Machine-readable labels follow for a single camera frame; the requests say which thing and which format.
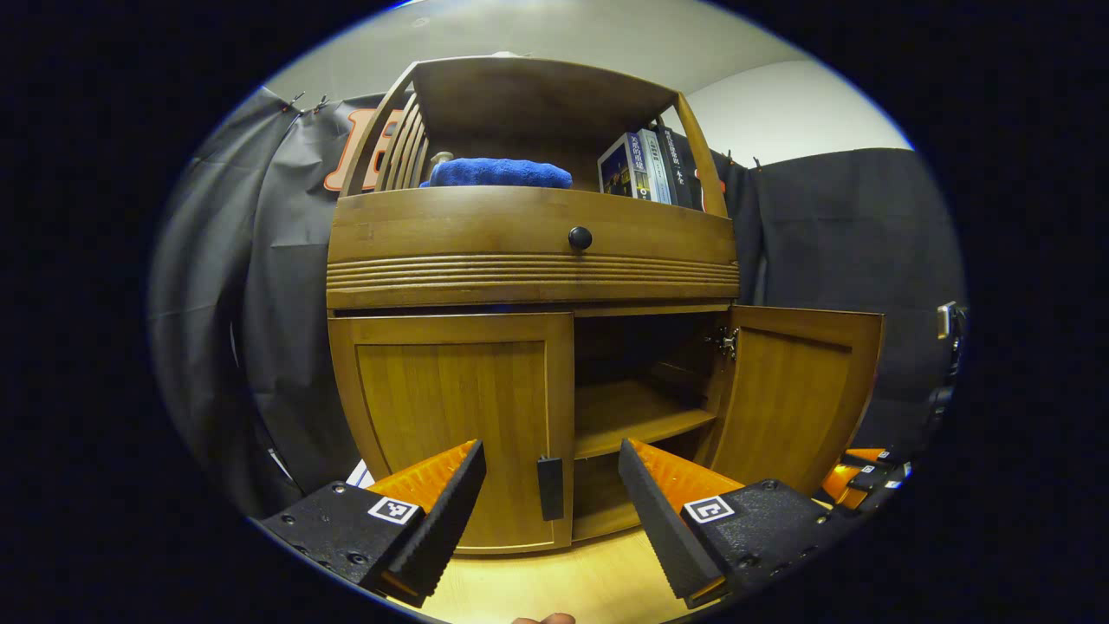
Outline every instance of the wooden floor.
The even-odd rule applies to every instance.
[[[510,624],[556,612],[581,624],[652,624],[691,613],[639,528],[548,554],[456,556],[417,611],[455,624]]]

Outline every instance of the decorative grooves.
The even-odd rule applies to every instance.
[[[638,284],[734,287],[740,270],[728,264],[621,255],[471,254],[390,257],[327,265],[327,291],[441,288],[479,284]]]

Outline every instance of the book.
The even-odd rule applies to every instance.
[[[682,160],[681,153],[678,151],[678,144],[674,141],[674,134],[670,127],[665,125],[660,125],[662,141],[663,154],[669,158],[671,171],[674,173],[674,204],[683,207],[690,207],[693,209],[702,209],[700,203],[694,205],[693,203],[693,190],[690,184],[689,175],[686,174],[685,163]]]
[[[631,132],[621,134],[597,160],[597,174],[602,193],[651,198],[643,147],[639,136]]]
[[[652,132],[654,133],[655,141],[659,144],[659,153],[660,153],[660,157],[662,160],[662,168],[663,168],[663,171],[667,174],[667,193],[670,196],[670,203],[672,203],[674,205],[681,205],[681,203],[679,203],[679,200],[678,200],[678,190],[674,186],[674,164],[673,164],[673,161],[671,161],[670,154],[667,152],[667,149],[665,149],[665,144],[667,144],[665,140],[667,140],[667,137],[665,137],[665,135],[663,135],[662,129],[659,127],[658,125],[655,125],[655,127],[652,130]]]
[[[648,129],[639,131],[640,143],[643,144],[644,158],[648,161],[647,171],[651,177],[651,194],[654,201],[660,203],[672,203],[670,201],[670,187],[667,185],[667,170],[662,164],[662,150],[659,149],[659,139],[654,132]]]

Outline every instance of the wooden cabinet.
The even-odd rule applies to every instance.
[[[399,103],[381,185],[358,194],[363,147]],[[705,211],[596,192],[597,156],[669,105],[704,172]],[[637,525],[617,472],[624,438],[740,482],[815,492],[865,410],[882,317],[733,305],[733,224],[681,93],[573,63],[445,59],[410,67],[369,126],[328,249],[336,380],[377,479],[485,441],[460,554]],[[552,162],[574,185],[416,187],[440,150]],[[573,227],[592,244],[572,246]],[[553,520],[542,458],[561,460]]]

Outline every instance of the drawer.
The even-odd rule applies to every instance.
[[[570,245],[586,227],[592,243]],[[327,306],[737,297],[732,222],[602,193],[407,188],[339,200]]]

